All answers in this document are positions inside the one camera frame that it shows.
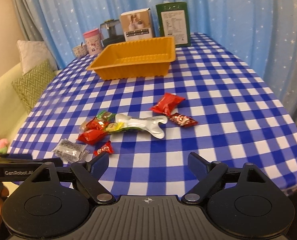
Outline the white green snack pouch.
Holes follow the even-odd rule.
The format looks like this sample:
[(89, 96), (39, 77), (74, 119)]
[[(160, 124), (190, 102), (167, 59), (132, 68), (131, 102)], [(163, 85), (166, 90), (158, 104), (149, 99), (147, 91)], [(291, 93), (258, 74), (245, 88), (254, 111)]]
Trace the white green snack pouch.
[(124, 114), (116, 114), (116, 122), (123, 122), (123, 127), (117, 132), (127, 131), (131, 129), (146, 131), (157, 139), (163, 139), (165, 132), (160, 128), (159, 124), (166, 124), (168, 119), (166, 116), (152, 116), (148, 118), (134, 118)]

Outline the grey clear snack packet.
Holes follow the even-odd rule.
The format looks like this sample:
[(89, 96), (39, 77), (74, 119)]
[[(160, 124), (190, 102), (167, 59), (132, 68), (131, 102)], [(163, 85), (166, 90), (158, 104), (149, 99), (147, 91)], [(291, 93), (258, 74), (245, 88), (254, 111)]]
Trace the grey clear snack packet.
[(61, 158), (62, 161), (74, 163), (86, 159), (89, 154), (89, 150), (86, 147), (86, 145), (71, 142), (68, 139), (61, 139), (52, 152)]

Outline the green chevron cushion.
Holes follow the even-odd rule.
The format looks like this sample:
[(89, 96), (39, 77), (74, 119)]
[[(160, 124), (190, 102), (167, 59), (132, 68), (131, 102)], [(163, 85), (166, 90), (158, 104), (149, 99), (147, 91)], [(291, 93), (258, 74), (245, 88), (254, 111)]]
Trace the green chevron cushion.
[(12, 81), (13, 89), (28, 114), (35, 107), (44, 90), (55, 76), (49, 59), (46, 59), (22, 77)]

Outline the red snack packet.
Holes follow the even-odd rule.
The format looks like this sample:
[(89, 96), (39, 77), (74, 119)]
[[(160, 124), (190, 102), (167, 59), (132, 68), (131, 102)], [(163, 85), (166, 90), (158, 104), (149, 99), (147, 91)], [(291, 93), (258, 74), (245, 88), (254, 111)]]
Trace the red snack packet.
[(79, 134), (77, 141), (83, 142), (88, 145), (94, 145), (104, 139), (106, 135), (108, 135), (108, 132), (106, 131), (90, 129), (85, 131), (84, 133)]
[(150, 108), (150, 110), (152, 110), (154, 113), (170, 116), (176, 106), (184, 100), (184, 97), (165, 93), (164, 96)]

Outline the white humidifier box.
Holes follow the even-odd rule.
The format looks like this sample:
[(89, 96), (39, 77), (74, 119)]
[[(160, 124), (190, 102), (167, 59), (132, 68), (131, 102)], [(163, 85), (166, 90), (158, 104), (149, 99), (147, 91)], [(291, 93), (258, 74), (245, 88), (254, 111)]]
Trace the white humidifier box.
[(123, 12), (120, 23), (126, 41), (154, 38), (154, 26), (149, 8)]

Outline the small red candy packet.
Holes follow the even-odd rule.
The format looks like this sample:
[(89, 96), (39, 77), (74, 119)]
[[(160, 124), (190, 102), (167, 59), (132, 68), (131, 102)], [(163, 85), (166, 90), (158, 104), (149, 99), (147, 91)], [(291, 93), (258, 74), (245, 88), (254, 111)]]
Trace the small red candy packet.
[(112, 144), (111, 144), (110, 140), (108, 142), (106, 142), (103, 146), (101, 146), (99, 149), (95, 150), (93, 152), (93, 155), (98, 156), (103, 152), (106, 152), (108, 154), (113, 154), (114, 153), (114, 150), (113, 150), (113, 147), (112, 147)]

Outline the light yellow sofa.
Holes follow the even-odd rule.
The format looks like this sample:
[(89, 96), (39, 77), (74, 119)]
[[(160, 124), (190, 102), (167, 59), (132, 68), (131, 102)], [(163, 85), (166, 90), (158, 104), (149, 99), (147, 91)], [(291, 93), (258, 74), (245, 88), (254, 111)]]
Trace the light yellow sofa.
[(17, 64), (0, 77), (0, 138), (9, 141), (8, 148), (29, 115), (11, 84), (22, 76), (21, 65)]

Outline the yellow candy packet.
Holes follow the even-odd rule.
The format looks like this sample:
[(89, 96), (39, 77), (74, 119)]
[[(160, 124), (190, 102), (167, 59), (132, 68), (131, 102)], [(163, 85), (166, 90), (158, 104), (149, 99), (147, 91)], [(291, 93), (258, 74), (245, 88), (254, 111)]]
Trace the yellow candy packet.
[(118, 130), (120, 130), (123, 127), (124, 123), (123, 122), (114, 122), (114, 123), (110, 123), (108, 124), (108, 126), (105, 128), (106, 132), (117, 132)]

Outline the white cushion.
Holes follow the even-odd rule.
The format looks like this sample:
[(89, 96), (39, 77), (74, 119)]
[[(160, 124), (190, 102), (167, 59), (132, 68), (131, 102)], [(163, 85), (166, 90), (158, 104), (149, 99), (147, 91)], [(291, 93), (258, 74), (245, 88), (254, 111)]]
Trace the white cushion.
[(22, 41), (16, 42), (20, 54), (22, 74), (27, 74), (36, 65), (49, 60), (50, 67), (53, 71), (58, 70), (55, 58), (48, 49), (44, 41)]

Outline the dark green glass humidifier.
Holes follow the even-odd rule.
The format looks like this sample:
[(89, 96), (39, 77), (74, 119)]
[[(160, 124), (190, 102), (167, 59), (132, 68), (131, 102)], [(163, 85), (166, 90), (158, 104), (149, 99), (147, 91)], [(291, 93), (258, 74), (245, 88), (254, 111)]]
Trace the dark green glass humidifier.
[(100, 34), (104, 48), (110, 44), (125, 42), (124, 33), (119, 20), (110, 19), (100, 24)]

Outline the small patterned ceramic mug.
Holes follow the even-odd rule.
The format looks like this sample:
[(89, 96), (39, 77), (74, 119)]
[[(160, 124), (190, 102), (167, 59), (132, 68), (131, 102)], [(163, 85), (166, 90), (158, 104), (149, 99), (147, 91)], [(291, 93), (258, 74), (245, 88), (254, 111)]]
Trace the small patterned ceramic mug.
[(72, 51), (76, 58), (84, 57), (88, 54), (87, 45), (85, 43), (81, 43), (74, 47)]

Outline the orange plastic tray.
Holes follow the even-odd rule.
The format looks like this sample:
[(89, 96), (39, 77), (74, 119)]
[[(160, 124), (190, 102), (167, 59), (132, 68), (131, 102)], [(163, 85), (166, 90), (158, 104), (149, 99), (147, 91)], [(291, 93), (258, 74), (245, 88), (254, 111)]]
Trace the orange plastic tray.
[(176, 59), (173, 37), (155, 37), (107, 46), (87, 67), (103, 80), (166, 76)]

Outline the green milk carton box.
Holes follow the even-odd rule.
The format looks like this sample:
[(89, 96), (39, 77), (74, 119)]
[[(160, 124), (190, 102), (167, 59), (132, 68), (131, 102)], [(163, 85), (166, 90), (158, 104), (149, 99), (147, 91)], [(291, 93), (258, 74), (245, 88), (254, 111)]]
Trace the green milk carton box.
[(159, 34), (173, 37), (176, 47), (191, 46), (189, 14), (186, 2), (166, 2), (156, 6)]

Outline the green candy packet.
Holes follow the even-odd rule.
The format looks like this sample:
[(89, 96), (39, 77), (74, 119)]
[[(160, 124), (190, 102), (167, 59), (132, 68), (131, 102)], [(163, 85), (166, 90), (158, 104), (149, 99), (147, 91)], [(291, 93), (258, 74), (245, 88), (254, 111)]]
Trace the green candy packet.
[(103, 122), (109, 122), (116, 116), (115, 113), (111, 113), (109, 111), (103, 110), (97, 114), (97, 119)]

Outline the blue star curtain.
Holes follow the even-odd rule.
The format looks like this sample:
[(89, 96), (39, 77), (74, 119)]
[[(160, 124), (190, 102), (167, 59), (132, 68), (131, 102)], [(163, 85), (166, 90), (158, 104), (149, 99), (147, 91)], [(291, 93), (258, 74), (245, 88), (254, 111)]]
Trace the blue star curtain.
[(204, 33), (245, 61), (297, 126), (297, 0), (14, 0), (26, 38), (46, 42), (59, 68), (90, 30), (120, 22), (126, 39)]

